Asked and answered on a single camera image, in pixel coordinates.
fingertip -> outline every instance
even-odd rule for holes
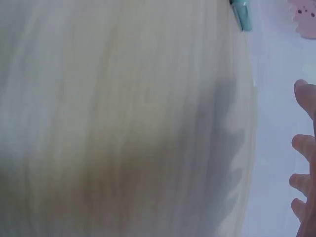
[[[300,142],[300,139],[302,138],[303,135],[297,134],[293,137],[292,139],[292,147],[297,148]]]
[[[299,87],[308,84],[307,81],[303,80],[303,79],[299,79],[295,82],[294,84],[294,91],[296,91]]]
[[[291,177],[289,178],[289,184],[293,187],[295,182],[296,182],[296,174],[292,174]]]
[[[303,213],[305,209],[305,203],[298,198],[294,199],[291,203],[291,208],[296,215],[296,217],[302,222],[303,219]]]

hand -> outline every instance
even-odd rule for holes
[[[314,121],[316,133],[316,85],[298,80],[294,85],[294,93],[298,104]],[[297,237],[316,237],[316,140],[313,136],[296,135],[292,146],[301,153],[310,164],[310,174],[293,174],[290,185],[301,191],[306,197],[304,203],[297,198],[291,207],[301,222]]]

white wall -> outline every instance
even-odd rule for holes
[[[294,237],[299,222],[290,204],[304,197],[288,179],[294,172],[307,173],[308,164],[291,148],[291,139],[297,133],[312,134],[313,128],[296,103],[293,85],[300,78],[316,83],[316,41],[295,32],[294,9],[286,0],[252,0],[251,10],[254,31],[248,39],[258,87],[258,124],[243,236]]]

teal hair clip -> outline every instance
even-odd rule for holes
[[[230,0],[235,17],[242,31],[251,31],[248,2],[246,0]]]

pink decoration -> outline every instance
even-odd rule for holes
[[[304,38],[316,39],[316,0],[288,0],[297,10],[294,21],[296,31]]]

